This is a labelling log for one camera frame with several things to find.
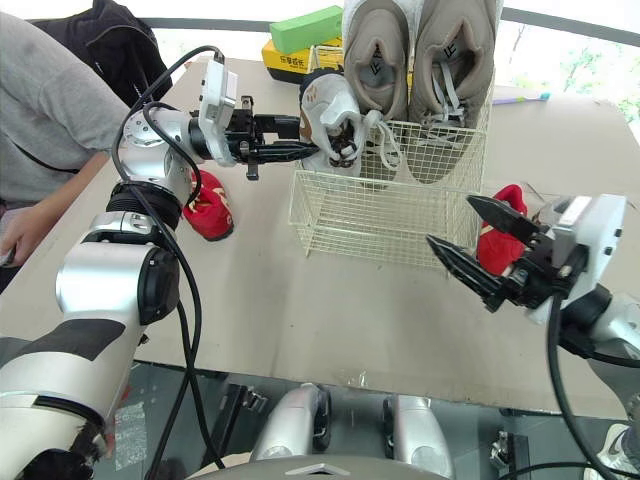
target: red shoe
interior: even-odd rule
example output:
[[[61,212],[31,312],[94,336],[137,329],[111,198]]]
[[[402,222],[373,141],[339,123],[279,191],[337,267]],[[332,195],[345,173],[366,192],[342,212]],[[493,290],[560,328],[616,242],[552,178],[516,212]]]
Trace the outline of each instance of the red shoe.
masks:
[[[206,240],[215,242],[233,232],[233,218],[224,187],[209,172],[200,171],[202,187],[197,198],[182,210],[193,229]]]
[[[507,185],[493,198],[508,203],[522,215],[527,214],[527,206],[522,200],[522,189],[518,185]],[[523,252],[524,245],[514,237],[494,230],[487,222],[482,223],[476,256],[480,265],[489,273],[502,275],[502,272],[520,258]]]

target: black cable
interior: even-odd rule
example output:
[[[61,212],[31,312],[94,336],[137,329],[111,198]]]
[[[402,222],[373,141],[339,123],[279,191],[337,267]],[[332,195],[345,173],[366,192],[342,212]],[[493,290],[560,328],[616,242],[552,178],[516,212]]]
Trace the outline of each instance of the black cable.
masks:
[[[498,477],[498,480],[513,480],[518,478],[520,475],[525,475],[527,473],[535,472],[537,470],[549,470],[552,468],[591,468],[591,464],[586,462],[549,462],[549,463],[539,463],[537,465],[531,465],[530,467],[521,468],[520,470],[516,470],[515,472],[505,473],[501,477]],[[622,470],[616,470],[612,468],[611,471],[618,475],[623,475],[625,477],[634,478],[632,474],[627,472],[623,472]]]
[[[193,349],[189,346],[189,325],[187,323],[187,315],[184,311],[182,302],[178,302],[178,316],[180,317],[180,331],[182,333],[182,349],[184,351],[184,358],[187,364],[187,375],[189,383],[191,384],[191,390],[193,392],[193,400],[196,407],[196,416],[198,417],[198,426],[200,427],[200,434],[205,439],[205,444],[210,453],[213,453],[212,458],[216,466],[219,469],[225,468],[224,463],[220,459],[218,449],[213,445],[211,436],[209,435],[207,420],[204,414],[204,405],[202,402],[202,395],[200,394],[200,385],[198,384],[198,377],[196,376],[195,366],[193,364],[194,354]]]
[[[153,121],[150,112],[152,108],[166,108],[168,110],[175,110],[175,108],[162,102],[149,102],[142,108],[142,115],[151,127],[151,130],[156,132],[156,134],[160,138],[167,142],[169,147],[178,152],[180,156],[184,158],[184,160],[189,164],[191,170],[193,170],[193,173],[196,176],[196,186],[191,192],[191,195],[189,195],[189,199],[187,200],[187,203],[191,203],[198,197],[198,193],[200,193],[200,188],[202,187],[202,175],[200,174],[200,169],[196,165],[196,162],[194,162],[191,158],[191,155],[189,155],[176,140],[167,135],[164,130],[158,127],[158,125]]]
[[[202,46],[202,47],[198,47],[198,48],[196,48],[194,50],[191,50],[187,54],[183,55],[177,62],[175,62],[165,72],[163,72],[156,79],[156,81],[153,82],[153,84],[151,84],[151,86],[147,90],[145,90],[145,92],[140,96],[140,98],[138,98],[136,103],[131,107],[131,109],[129,110],[129,113],[127,114],[127,116],[124,118],[124,120],[120,124],[120,127],[118,128],[118,131],[116,132],[116,136],[115,136],[114,141],[113,141],[113,145],[112,145],[112,149],[111,149],[111,158],[113,160],[113,164],[114,164],[116,170],[118,171],[118,174],[120,175],[120,178],[122,179],[122,181],[124,181],[124,182],[130,181],[130,177],[127,174],[124,166],[122,165],[122,162],[120,161],[120,156],[119,156],[119,152],[118,152],[118,149],[119,149],[119,146],[120,146],[120,141],[122,139],[122,135],[123,135],[123,132],[124,132],[124,126],[125,126],[127,120],[131,117],[131,115],[133,115],[135,112],[137,112],[140,109],[140,107],[144,104],[144,102],[146,100],[148,100],[151,97],[151,95],[158,88],[158,86],[160,86],[162,83],[164,83],[166,81],[166,79],[169,78],[169,76],[175,70],[177,70],[184,62],[189,60],[194,55],[197,55],[198,53],[205,52],[205,51],[213,51],[213,52],[215,52],[214,58],[217,57],[218,61],[220,61],[221,63],[224,63],[224,55],[222,55],[222,52],[217,47]],[[182,253],[182,250],[178,246],[177,242],[175,241],[175,239],[173,238],[171,233],[168,231],[168,229],[167,229],[166,225],[164,224],[164,222],[158,216],[158,213],[155,211],[155,209],[153,207],[151,207],[149,202],[144,198],[144,195],[142,195],[142,193],[138,190],[137,187],[131,186],[131,192],[136,197],[136,199],[140,202],[140,204],[144,207],[146,212],[149,214],[149,216],[153,219],[154,223],[157,225],[157,227],[162,232],[163,236],[165,237],[165,239],[167,241],[167,244],[168,244],[170,250],[178,258],[178,261],[180,262],[180,265],[181,265],[181,267],[182,267],[182,269],[183,269],[183,271],[185,273],[185,276],[187,278],[187,282],[189,283],[189,288],[191,290],[191,295],[192,295],[192,298],[193,298],[194,317],[195,318],[194,318],[193,342],[192,342],[192,346],[191,346],[192,355],[190,357],[188,357],[188,358],[193,360],[193,362],[192,362],[192,364],[193,364],[193,363],[195,363],[195,356],[196,356],[197,351],[198,351],[198,345],[199,345],[199,342],[200,342],[200,336],[201,336],[201,332],[202,332],[202,305],[201,305],[201,302],[200,302],[200,294],[198,292],[198,287],[196,285],[196,281],[195,281],[195,278],[193,276],[193,272],[191,271],[191,267],[189,266],[189,263],[187,262],[187,259],[185,258],[184,254]],[[195,196],[197,196],[197,193],[198,193],[197,190],[194,190],[194,192],[192,192],[192,195],[194,196],[194,198],[195,198]],[[178,411],[180,410],[180,405],[182,403],[182,400],[184,399],[186,388],[190,383],[190,376],[191,375],[190,375],[189,371],[185,372],[185,376],[184,376],[182,384],[180,385],[180,388],[178,390],[178,394],[176,396],[176,399],[174,401],[174,405],[173,405],[173,407],[171,409],[171,412],[169,414],[169,418],[167,419],[167,423],[165,424],[165,427],[163,429],[160,441],[158,442],[158,447],[156,448],[156,452],[154,454],[154,458],[153,458],[153,462],[152,462],[152,468],[150,469],[149,478],[151,480],[154,480],[155,476],[157,475],[158,466],[159,466],[160,461],[162,459],[162,455],[164,453],[164,449],[166,447],[167,440],[168,440],[169,435],[171,433],[171,429],[173,428],[173,424],[175,423],[175,419],[176,419],[176,417],[178,415]],[[194,400],[195,400],[195,397],[196,397],[196,392],[199,393],[199,389],[197,387],[194,390]],[[210,441],[210,437],[208,435],[208,431],[207,431],[206,438],[204,440],[205,440],[205,444],[207,445],[207,449],[209,449],[208,443],[210,443],[210,442],[207,442],[207,439],[209,439],[209,441]],[[209,454],[214,459],[214,461],[216,462],[216,465],[218,465],[219,468],[224,468],[224,464],[220,460],[220,457],[217,455],[215,449],[211,450],[209,452]]]
[[[184,399],[184,394],[186,393],[188,386],[189,375],[185,372],[182,376],[182,383],[178,389],[178,394],[176,395],[176,399],[173,401],[173,406],[169,412],[169,417],[162,429],[162,435],[160,435],[160,440],[158,440],[158,445],[156,446],[156,451],[153,454],[153,460],[151,461],[151,467],[149,467],[146,480],[156,480],[156,477],[158,476],[158,468],[162,461],[162,455],[164,454],[164,449],[166,448],[167,441],[171,435],[173,424],[176,422],[176,418],[178,417],[178,412],[180,411],[180,406],[182,405],[182,400]]]
[[[571,432],[578,448],[580,448],[584,457],[591,464],[590,467],[598,472],[604,480],[617,480],[611,470],[607,468],[602,461],[600,461],[580,431],[575,416],[571,411],[571,406],[569,405],[569,400],[567,399],[567,394],[564,389],[558,361],[558,343],[560,341],[560,327],[562,323],[561,305],[564,298],[565,296],[562,292],[554,293],[553,302],[551,304],[551,314],[549,316],[549,325],[547,327],[547,362],[549,364],[549,376],[551,377],[553,391],[567,428]],[[640,475],[633,473],[625,473],[625,475],[629,478],[640,479]]]
[[[198,404],[202,408],[202,397],[200,395],[200,390],[197,386],[197,378],[195,378],[195,369],[193,368],[193,364],[195,362],[196,355],[198,353],[198,346],[200,345],[200,336],[202,333],[202,303],[200,301],[200,292],[198,290],[198,285],[196,284],[195,277],[193,276],[193,271],[191,270],[191,266],[187,261],[184,253],[178,246],[178,243],[175,241],[167,226],[164,224],[162,220],[159,219],[157,212],[155,209],[149,204],[149,202],[144,198],[144,195],[137,189],[137,187],[131,187],[131,192],[134,194],[136,199],[140,202],[140,204],[144,207],[144,209],[149,213],[151,218],[153,218],[154,222],[164,235],[167,243],[169,244],[169,248],[173,252],[173,254],[178,258],[178,262],[182,267],[185,277],[187,278],[187,283],[189,284],[189,289],[191,290],[191,295],[193,297],[193,308],[194,308],[194,330],[193,330],[193,341],[191,343],[191,355],[189,357],[185,357],[185,363],[189,365],[191,363],[191,369],[187,368],[185,373],[185,377],[188,382],[191,383],[193,390],[193,398],[196,404],[196,413],[198,413]],[[209,436],[208,428],[206,426],[206,420],[204,418],[204,409],[202,408],[201,415],[198,414],[198,424],[200,425],[200,433],[202,435],[202,439],[205,442],[208,453],[213,458],[213,461],[218,466],[218,468],[225,468],[222,459],[218,455],[215,447],[213,446],[213,442],[211,441],[211,437]]]
[[[640,368],[640,360],[633,360],[631,358],[614,357],[605,353],[593,352],[591,358],[598,360],[599,362],[610,363],[611,365],[617,365],[619,367],[627,368]]]

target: gray sneaker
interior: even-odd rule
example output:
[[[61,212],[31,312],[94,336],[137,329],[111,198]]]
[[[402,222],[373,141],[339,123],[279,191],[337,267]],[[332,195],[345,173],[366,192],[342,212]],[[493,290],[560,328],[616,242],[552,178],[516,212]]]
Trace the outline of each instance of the gray sneaker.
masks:
[[[379,110],[384,120],[406,119],[411,5],[406,0],[345,2],[344,76],[363,114]]]
[[[472,134],[456,129],[477,126],[493,75],[496,3],[424,1],[409,121],[441,129],[429,132],[416,154],[407,156],[412,175],[422,183],[443,178],[465,152]]]

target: table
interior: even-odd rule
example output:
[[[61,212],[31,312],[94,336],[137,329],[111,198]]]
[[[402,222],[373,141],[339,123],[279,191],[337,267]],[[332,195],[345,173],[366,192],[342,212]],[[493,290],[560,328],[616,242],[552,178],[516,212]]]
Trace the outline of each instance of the table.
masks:
[[[272,80],[259,62],[228,60],[239,95],[257,113],[297,114],[297,87]],[[197,107],[204,63],[194,62],[164,98]],[[485,193],[527,181],[543,196],[619,193],[640,206],[640,149],[609,102],[553,95],[548,102],[496,107]],[[545,329],[505,305],[489,314],[442,272],[312,252],[287,223],[291,165],[206,169],[223,181],[235,232],[209,243],[186,222],[179,242],[194,270],[204,311],[197,366],[296,381],[428,395],[456,402],[557,411],[545,360]],[[54,282],[64,255],[107,203],[117,178],[106,166],[0,296],[0,332],[26,339],[60,320]],[[603,283],[640,298],[640,214]],[[191,314],[186,281],[181,295]],[[184,365],[179,322],[152,325],[136,358]],[[622,406],[581,359],[561,354],[576,414],[624,418]]]

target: green sponge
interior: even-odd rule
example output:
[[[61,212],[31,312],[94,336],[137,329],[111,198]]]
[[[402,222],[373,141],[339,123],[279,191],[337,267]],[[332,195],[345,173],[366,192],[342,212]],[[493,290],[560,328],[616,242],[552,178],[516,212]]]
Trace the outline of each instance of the green sponge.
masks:
[[[342,8],[324,8],[302,17],[272,23],[269,27],[276,50],[297,52],[342,36]]]

